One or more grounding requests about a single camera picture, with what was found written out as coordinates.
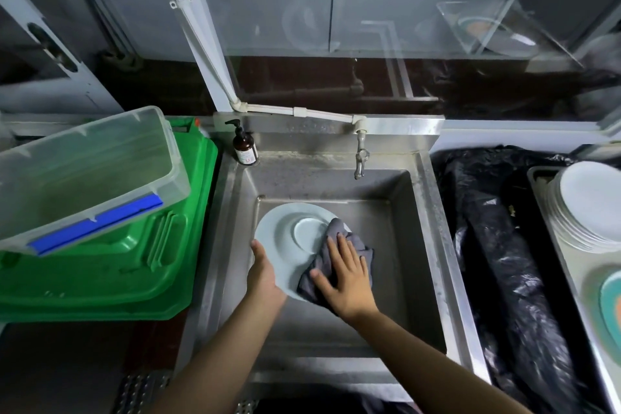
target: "sink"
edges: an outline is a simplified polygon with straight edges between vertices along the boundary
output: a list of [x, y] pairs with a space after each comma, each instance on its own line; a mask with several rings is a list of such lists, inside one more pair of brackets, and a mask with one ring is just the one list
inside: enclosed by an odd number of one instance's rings
[[[407, 141], [374, 142], [369, 135], [372, 156], [364, 177], [354, 180], [356, 143], [350, 136], [255, 133], [260, 162], [250, 167], [224, 152], [182, 339], [189, 348], [182, 347], [176, 371], [242, 300], [252, 264], [249, 244], [260, 219], [278, 205], [306, 202], [339, 216], [375, 249], [373, 295], [382, 312], [489, 381], [429, 155]], [[326, 146], [325, 137], [347, 143], [330, 139], [336, 146]], [[326, 390], [410, 400], [357, 332], [325, 308], [288, 298], [244, 396]]]

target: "dish rag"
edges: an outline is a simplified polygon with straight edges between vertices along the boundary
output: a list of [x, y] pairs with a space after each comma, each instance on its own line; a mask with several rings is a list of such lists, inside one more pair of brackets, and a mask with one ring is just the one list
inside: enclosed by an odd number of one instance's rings
[[366, 265], [369, 269], [369, 282], [371, 283], [371, 287], [373, 287], [373, 279], [371, 278], [371, 264], [373, 262], [373, 254], [375, 251], [370, 247], [367, 247], [362, 239], [354, 233], [349, 233], [345, 230], [345, 223], [343, 220], [339, 218], [334, 218], [328, 224], [328, 228], [325, 230], [325, 235], [323, 236], [323, 241], [321, 245], [321, 250], [315, 255], [315, 258], [312, 260], [308, 268], [302, 274], [300, 281], [298, 283], [297, 293], [302, 298], [311, 303], [315, 303], [316, 305], [322, 306], [324, 308], [328, 308], [330, 311], [334, 313], [328, 301], [325, 300], [321, 290], [315, 286], [315, 283], [311, 278], [311, 270], [319, 269], [322, 274], [328, 278], [328, 281], [332, 284], [333, 287], [337, 287], [338, 285], [338, 277], [337, 273], [332, 270], [332, 261], [330, 260], [330, 251], [328, 250], [328, 243], [326, 239], [328, 236], [332, 238], [332, 240], [337, 242], [337, 233], [341, 233], [345, 236], [348, 241], [351, 241], [353, 247], [356, 249], [356, 252], [359, 256], [364, 256], [366, 260]]

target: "person's left hand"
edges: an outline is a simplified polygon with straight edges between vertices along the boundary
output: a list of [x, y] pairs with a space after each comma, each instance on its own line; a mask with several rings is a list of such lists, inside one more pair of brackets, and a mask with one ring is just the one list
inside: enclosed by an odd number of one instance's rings
[[255, 255], [255, 263], [248, 271], [246, 294], [251, 297], [257, 296], [262, 304], [274, 306], [279, 310], [287, 299], [287, 295], [276, 286], [274, 267], [265, 254], [265, 249], [261, 243], [254, 239], [250, 243], [250, 247]]

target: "faucet spout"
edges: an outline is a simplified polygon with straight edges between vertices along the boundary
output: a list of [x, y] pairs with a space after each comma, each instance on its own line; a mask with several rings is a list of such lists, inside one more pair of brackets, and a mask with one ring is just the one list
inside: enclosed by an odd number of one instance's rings
[[365, 149], [366, 131], [358, 130], [358, 151], [356, 152], [356, 170], [353, 178], [358, 180], [365, 175], [365, 162], [371, 157], [371, 153]]

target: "black plastic bag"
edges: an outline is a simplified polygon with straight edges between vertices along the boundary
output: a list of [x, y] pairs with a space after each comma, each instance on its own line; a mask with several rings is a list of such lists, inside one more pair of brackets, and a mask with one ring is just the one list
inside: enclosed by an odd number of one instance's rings
[[497, 147], [433, 157], [449, 227], [493, 383], [535, 413], [601, 412], [585, 394], [503, 187], [563, 154]]

